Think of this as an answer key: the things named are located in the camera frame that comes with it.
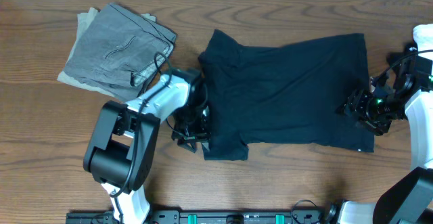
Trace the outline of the black t-shirt white logo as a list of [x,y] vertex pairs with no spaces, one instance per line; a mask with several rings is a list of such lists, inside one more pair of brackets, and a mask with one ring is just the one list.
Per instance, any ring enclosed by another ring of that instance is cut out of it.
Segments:
[[216,30],[198,60],[210,109],[206,160],[246,160],[251,143],[373,151],[373,134],[336,112],[369,86],[362,34],[251,47]]

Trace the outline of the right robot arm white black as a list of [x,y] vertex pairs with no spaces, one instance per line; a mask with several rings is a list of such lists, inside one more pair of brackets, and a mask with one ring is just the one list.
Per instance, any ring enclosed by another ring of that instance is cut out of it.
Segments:
[[432,210],[432,75],[404,74],[392,93],[357,90],[340,107],[375,135],[388,132],[396,119],[409,123],[411,171],[377,202],[345,201],[334,223],[431,223]]

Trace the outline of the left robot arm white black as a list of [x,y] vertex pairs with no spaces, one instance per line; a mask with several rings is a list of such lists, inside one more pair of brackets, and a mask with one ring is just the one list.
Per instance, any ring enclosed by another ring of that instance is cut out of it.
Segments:
[[160,125],[172,116],[178,146],[195,152],[210,140],[208,90],[199,70],[170,69],[143,95],[108,101],[99,113],[83,159],[110,196],[114,220],[145,223],[150,204],[144,182],[152,167]]

